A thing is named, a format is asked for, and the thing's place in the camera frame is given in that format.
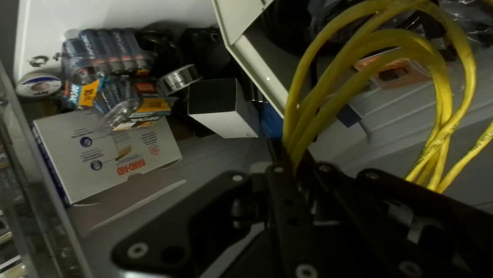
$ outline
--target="battery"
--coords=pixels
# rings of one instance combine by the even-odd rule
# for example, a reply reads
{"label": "battery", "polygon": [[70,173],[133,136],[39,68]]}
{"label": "battery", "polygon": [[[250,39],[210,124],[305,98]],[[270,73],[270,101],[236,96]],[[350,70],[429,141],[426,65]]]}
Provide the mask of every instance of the battery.
{"label": "battery", "polygon": [[81,31],[79,39],[84,42],[96,73],[99,76],[110,76],[108,54],[105,53],[105,47],[97,37],[97,33],[94,30],[84,30]]}
{"label": "battery", "polygon": [[136,34],[133,30],[122,30],[124,37],[127,41],[127,45],[130,47],[130,51],[138,64],[138,76],[148,76],[151,71],[151,65],[147,59],[147,54],[142,51]]}
{"label": "battery", "polygon": [[128,41],[124,36],[122,30],[111,30],[111,36],[114,37],[116,47],[119,50],[121,61],[127,73],[134,73],[138,70],[138,64],[133,58]]}
{"label": "battery", "polygon": [[97,37],[101,39],[104,50],[108,56],[108,64],[113,75],[125,73],[124,64],[121,61],[121,50],[117,47],[116,39],[107,30],[99,30]]}
{"label": "battery", "polygon": [[73,84],[85,85],[96,81],[94,67],[82,41],[65,41],[62,59],[65,75]]}

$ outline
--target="cable bundle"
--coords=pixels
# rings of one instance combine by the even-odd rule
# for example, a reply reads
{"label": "cable bundle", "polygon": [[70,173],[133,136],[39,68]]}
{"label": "cable bundle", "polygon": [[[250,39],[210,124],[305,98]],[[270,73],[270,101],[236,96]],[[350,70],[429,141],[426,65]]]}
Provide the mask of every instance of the cable bundle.
{"label": "cable bundle", "polygon": [[[458,110],[453,108],[447,64],[433,45],[412,31],[381,30],[389,20],[410,11],[426,13],[439,22],[458,51],[466,75],[464,98]],[[321,76],[318,85],[304,98],[305,78],[318,53],[339,30],[364,17],[372,19],[355,33]],[[335,87],[339,76],[347,73],[356,61],[389,48],[393,48],[393,51],[386,53],[369,68],[353,75],[342,87]],[[464,167],[487,147],[493,138],[493,122],[476,146],[446,173],[450,138],[470,108],[476,90],[476,62],[464,31],[429,0],[367,0],[332,20],[313,41],[298,65],[284,122],[284,146],[295,169],[301,164],[313,139],[336,119],[344,105],[367,85],[370,78],[398,59],[412,59],[426,67],[433,78],[436,93],[435,127],[407,181],[443,193]]]}

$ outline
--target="tape roll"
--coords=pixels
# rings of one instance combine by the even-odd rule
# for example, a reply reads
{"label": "tape roll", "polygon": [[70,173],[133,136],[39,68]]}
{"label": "tape roll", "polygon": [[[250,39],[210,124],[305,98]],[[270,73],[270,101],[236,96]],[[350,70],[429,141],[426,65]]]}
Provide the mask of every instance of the tape roll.
{"label": "tape roll", "polygon": [[24,98],[45,98],[62,90],[62,79],[53,75],[33,73],[20,79],[17,95]]}
{"label": "tape roll", "polygon": [[196,84],[201,79],[202,76],[198,73],[196,67],[191,64],[161,78],[158,81],[158,87],[161,93],[164,93],[165,96],[170,96]]}

